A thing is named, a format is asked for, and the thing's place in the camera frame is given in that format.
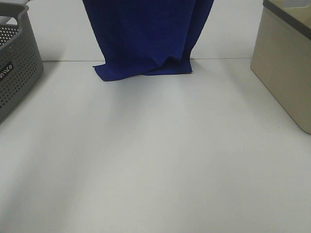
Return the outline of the blue microfibre towel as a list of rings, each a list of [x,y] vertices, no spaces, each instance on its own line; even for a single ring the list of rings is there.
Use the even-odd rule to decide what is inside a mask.
[[[211,0],[86,0],[83,2],[105,63],[105,82],[137,75],[190,74],[191,52]]]

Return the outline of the beige storage bin grey rim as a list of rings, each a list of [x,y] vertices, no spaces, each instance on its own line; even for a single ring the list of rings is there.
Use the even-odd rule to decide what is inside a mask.
[[[311,132],[311,2],[265,0],[251,70],[298,127]]]

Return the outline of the grey perforated plastic basket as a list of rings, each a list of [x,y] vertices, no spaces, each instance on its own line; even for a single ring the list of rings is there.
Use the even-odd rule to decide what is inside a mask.
[[[44,71],[28,10],[24,4],[0,3],[0,15],[17,21],[16,25],[0,25],[1,122],[23,101]]]

